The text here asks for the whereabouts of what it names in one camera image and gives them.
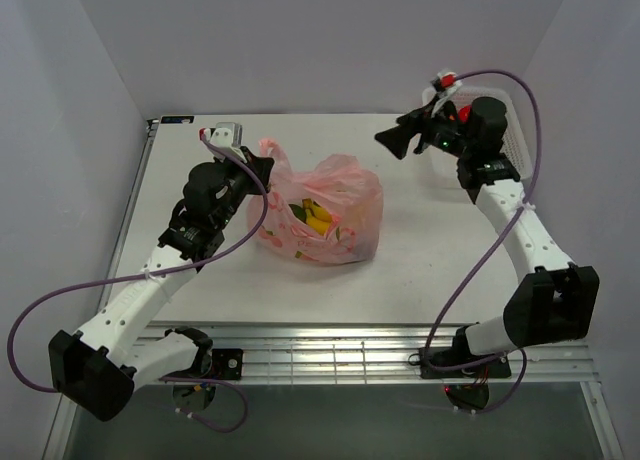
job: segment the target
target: white tabletop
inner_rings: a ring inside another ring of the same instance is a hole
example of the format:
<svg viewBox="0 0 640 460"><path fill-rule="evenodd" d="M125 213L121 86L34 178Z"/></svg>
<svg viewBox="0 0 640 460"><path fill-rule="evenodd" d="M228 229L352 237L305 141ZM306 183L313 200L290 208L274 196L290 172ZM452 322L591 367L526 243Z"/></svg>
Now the white tabletop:
<svg viewBox="0 0 640 460"><path fill-rule="evenodd" d="M172 323L411 324L433 322L442 305L495 239L488 220L462 190L430 187L429 159L402 162L373 140L395 115L200 115L192 124L160 125L153 144L118 275L138 271L171 210L189 170L211 156L198 130L220 121L243 125L243 144L273 137L294 169L310 170L332 153L356 155L384 188L380 245L369 262L322 267L283 259L250 241L205 267L163 308L156 320ZM230 246L247 231L244 209L225 230ZM454 305L445 323L486 320L502 313L516 288L503 248ZM112 296L121 290L115 286Z"/></svg>

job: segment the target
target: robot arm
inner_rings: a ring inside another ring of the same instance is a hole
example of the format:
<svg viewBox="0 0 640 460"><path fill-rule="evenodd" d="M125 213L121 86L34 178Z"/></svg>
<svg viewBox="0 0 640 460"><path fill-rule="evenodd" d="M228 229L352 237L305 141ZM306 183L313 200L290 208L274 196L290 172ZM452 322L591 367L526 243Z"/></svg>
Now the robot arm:
<svg viewBox="0 0 640 460"><path fill-rule="evenodd" d="M462 119L449 101L452 91L459 88L455 75L442 72L432 84L436 95L431 102L399 117L396 127L375 138L398 159L406 156L416 135L420 140L414 153L431 146L457 157L460 185L498 234L522 209L503 242L520 285L501 316L460 328L452 347L431 354L423 365L460 365L516 348L583 338L591 321L598 276L592 267L575 265L553 241L533 206L522 203L520 175L501 153L507 128L505 105L480 97ZM448 375L450 372L425 374Z"/></svg>
<svg viewBox="0 0 640 460"><path fill-rule="evenodd" d="M267 188L273 159L255 157L240 145L242 128L219 123L201 130L226 154L242 161ZM134 346L142 330L224 241L222 231L247 195L260 194L247 173L230 160L197 165L169 228L145 262L144 278L127 284L95 317L73 334L58 332L49 343L55 388L106 421L138 388L173 372L200 377L211 367L212 341L193 328L168 330L147 346Z"/></svg>

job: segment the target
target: gray wall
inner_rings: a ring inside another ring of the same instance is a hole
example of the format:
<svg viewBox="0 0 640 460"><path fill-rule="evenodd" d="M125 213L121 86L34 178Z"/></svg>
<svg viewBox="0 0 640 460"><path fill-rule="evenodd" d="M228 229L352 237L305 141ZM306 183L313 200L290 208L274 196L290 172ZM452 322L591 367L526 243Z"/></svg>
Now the gray wall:
<svg viewBox="0 0 640 460"><path fill-rule="evenodd" d="M563 248L600 274L589 343L626 458L640 458L638 5L565 0L526 73L544 124L535 201Z"/></svg>
<svg viewBox="0 0 640 460"><path fill-rule="evenodd" d="M82 0L147 118L405 110L443 66L524 73L561 1Z"/></svg>
<svg viewBox="0 0 640 460"><path fill-rule="evenodd" d="M0 0L0 332L58 287L104 278L144 122L78 0ZM51 301L18 335L18 361L50 385L47 343L98 291ZM40 458L58 395L0 358L0 458Z"/></svg>

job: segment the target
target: purple cable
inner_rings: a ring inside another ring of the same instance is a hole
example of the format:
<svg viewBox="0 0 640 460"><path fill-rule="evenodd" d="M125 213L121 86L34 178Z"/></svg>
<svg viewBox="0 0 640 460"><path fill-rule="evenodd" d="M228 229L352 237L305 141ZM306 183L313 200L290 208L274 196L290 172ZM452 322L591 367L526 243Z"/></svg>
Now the purple cable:
<svg viewBox="0 0 640 460"><path fill-rule="evenodd" d="M214 255L211 258L207 258L205 260L201 260L199 262L192 263L191 265L183 265L183 266L180 266L180 267L164 268L162 270L155 270L153 272L149 272L149 274L151 274L151 275L154 275L154 276L167 275L167 274L171 274L171 273L181 272L183 270L189 270L191 268L199 268L199 267L207 265L207 264L209 264L211 262L215 262L216 260L219 260L222 257L226 257L230 253L232 253L232 252L236 251L238 248L240 248L240 246L244 245L258 231L258 229L260 228L260 225L262 225L262 222L264 221L265 217L267 216L267 211L268 211L268 208L269 208L269 203L268 203L268 198L267 198L267 191L264 188L264 186L262 185L262 182L260 181L260 179L256 176L256 174L253 173L253 171L251 171L251 169L249 167L247 167L244 163L242 163L240 160L238 160L238 159L236 159L236 158L234 158L232 156L225 155L225 153L222 150L220 150L217 147L214 147L213 145L211 145L204 138L201 138L200 140L202 141L202 143L205 144L205 146L209 149L210 152L215 153L217 155L220 155L220 156L222 156L224 158L227 158L229 161L231 161L231 162L235 163L236 165L238 165L242 170L245 171L245 173L247 175L249 175L249 178L251 178L251 180L253 180L256 183L256 185L258 185L258 188L260 190L260 193L262 194L262 199L263 199L262 214L260 215L260 218L258 219L256 224L253 226L253 228L251 230L249 230L249 232L244 237L242 237L240 240L238 240L237 243L235 243L234 245L230 246L225 251L220 252L220 253ZM136 274L136 275L127 275L127 276L124 276L124 277L108 278L106 280L94 280L93 282L78 283L76 285L70 285L68 287L60 288L58 290L54 290L53 292L49 292L46 295L43 295L42 297L37 299L35 302L33 302L27 308L25 308L24 311L18 316L18 318L16 318L15 322L13 322L13 325L11 326L11 330L9 330L9 336L7 337L7 358L9 359L9 367L11 368L11 371L16 376L16 378L18 380L20 380L20 382L22 382L27 387L29 387L29 388L31 388L33 390L36 390L38 392L43 392L43 393L57 393L58 392L54 388L43 387L42 385L38 385L36 383L33 383L31 380L29 380L22 373L22 371L20 370L20 367L18 367L18 363L16 362L16 357L15 357L15 352L14 352L16 333L18 332L18 328L20 327L20 325L22 324L24 319L27 317L27 315L29 315L35 308L39 307L40 305L42 305L47 300L49 300L51 298L54 298L54 297L57 297L58 295L65 294L65 293L75 292L76 290L83 290L85 288L100 287L100 286L103 286L103 285L113 285L113 284L116 284L116 283L124 283L124 282L132 282L132 281L137 281L137 280L144 280L145 278L146 278L146 276L145 276L144 273L139 273L139 274Z"/></svg>
<svg viewBox="0 0 640 460"><path fill-rule="evenodd" d="M524 91L526 92L527 96L529 97L529 100L531 101L531 107L533 109L533 116L534 116L534 121L535 121L535 131L536 131L536 133L535 133L535 135L536 135L536 159L535 159L535 163L534 163L533 174L531 176L531 182L529 183L529 188L525 192L524 198L522 199L522 203L526 203L531 198L531 195L533 194L535 186L538 183L538 177L540 175L540 163L541 163L541 159L542 159L542 130L541 130L541 124L540 124L540 111L539 111L539 108L538 108L538 102L536 101L535 95L533 94L533 91L531 90L529 85L527 85L527 83L524 80L522 80L520 77L518 77L517 75L515 75L515 74L513 74L511 72L507 72L506 70L477 70L477 71L474 71L474 72L469 72L469 73L465 73L465 74L462 74L462 75L458 75L456 77L456 80L463 80L465 78L475 77L477 75L484 75L484 74L503 75L503 76L511 78L512 80L514 80L516 83L518 83L524 89ZM460 296L462 291L467 287L467 285L469 285L469 283L471 282L473 277L475 277L475 275L478 273L478 271L480 271L480 269L484 266L484 264L487 263L487 260L489 260L491 255L493 255L495 253L495 251L498 249L498 247L500 245L502 245L502 242L504 242L504 240L507 238L507 236L509 235L509 233L511 232L511 230L513 229L515 224L520 219L520 216L522 215L523 211L524 211L524 207L519 207L515 211L513 217L511 218L509 223L507 223L507 225L505 226L505 228L502 231L502 233L500 233L500 235L498 235L498 238L495 240L495 242L493 242L493 244L489 247L489 249L485 252L485 254L480 258L480 260L478 260L478 262L473 266L473 268L471 268L471 270L464 277L462 282L460 282L460 285L458 285L458 287L451 294L451 297L449 297L449 300L447 300L447 302L442 307L442 310L440 311L440 313L436 317L436 320L433 323L433 325L431 327L431 330L429 331L429 336L427 337L427 341L425 343L425 353L424 353L424 355L425 355L426 358L428 358L429 349L431 348L431 344L433 343L433 339L435 338L436 330L442 324L442 321L444 320L445 315L451 309L453 304L456 302L456 300L458 299L458 297ZM506 403L507 400L509 400L509 398L511 398L513 393L516 391L516 389L518 388L518 386L522 382L522 378L524 377L524 373L525 373L526 366L527 366L527 358L526 358L526 354L524 353L524 350L521 350L521 352L522 352L523 363L522 363L522 371L520 372L520 375L518 376L518 379L515 381L515 383L513 384L513 387L504 396L504 398L501 399L496 404L492 405L491 407L485 409L484 410L485 413L491 412L491 411L495 410L496 408L498 408L499 406L501 406L504 403ZM454 372L454 371L458 371L458 370L462 370L462 369L476 368L476 367L479 367L481 365L485 365L487 363L490 363L490 362L500 358L501 356L502 355L498 355L498 354L491 355L491 356L483 358L481 360L476 360L476 361L473 361L473 362L467 362L467 363L463 363L463 364L460 364L460 365L452 365L452 366L448 366L448 367L439 367L439 366L431 364L429 362L429 360L427 360L427 366L429 368L437 371L437 372Z"/></svg>
<svg viewBox="0 0 640 460"><path fill-rule="evenodd" d="M238 420L234 425L231 425L230 427L222 427L215 422L207 420L202 415L198 415L197 413L194 413L185 408L178 408L180 413L184 413L187 416L191 415L191 418L193 418L197 422L201 423L205 427L210 428L215 432L218 432L218 433L235 432L247 421L247 417L249 416L249 399L247 398L246 393L244 393L241 388L237 387L236 385L233 385L232 383L225 382L224 380L216 380L214 378L185 379L185 378L179 378L179 377L162 377L160 380L163 380L165 382L185 382L185 381L192 382L193 381L194 383L198 383L198 384L208 383L211 385L222 385L224 387L227 387L233 390L235 393L237 393L240 399L242 400L242 405L243 405L242 417L240 417L240 420Z"/></svg>

